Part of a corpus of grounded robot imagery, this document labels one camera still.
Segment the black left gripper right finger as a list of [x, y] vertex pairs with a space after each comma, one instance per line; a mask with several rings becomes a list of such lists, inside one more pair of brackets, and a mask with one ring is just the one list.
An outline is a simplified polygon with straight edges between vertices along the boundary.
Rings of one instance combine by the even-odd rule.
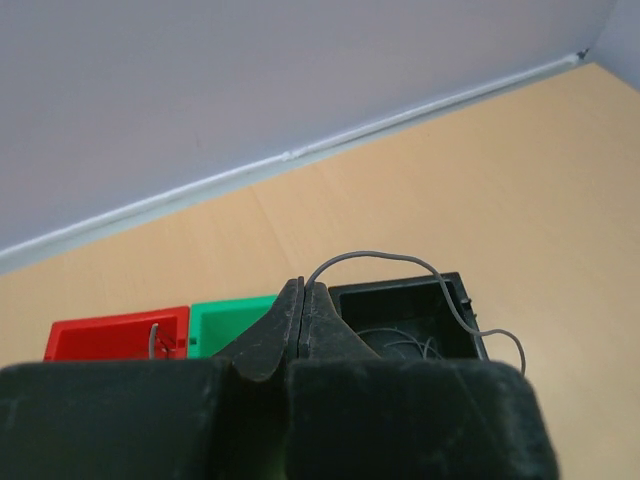
[[287, 370], [291, 479], [556, 479], [535, 392], [500, 362], [344, 357]]

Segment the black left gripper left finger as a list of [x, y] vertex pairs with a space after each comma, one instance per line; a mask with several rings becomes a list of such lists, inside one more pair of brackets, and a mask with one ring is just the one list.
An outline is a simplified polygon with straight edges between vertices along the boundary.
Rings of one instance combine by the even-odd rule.
[[217, 356], [4, 368], [2, 477], [284, 478], [284, 377], [303, 302], [303, 281], [289, 280]]

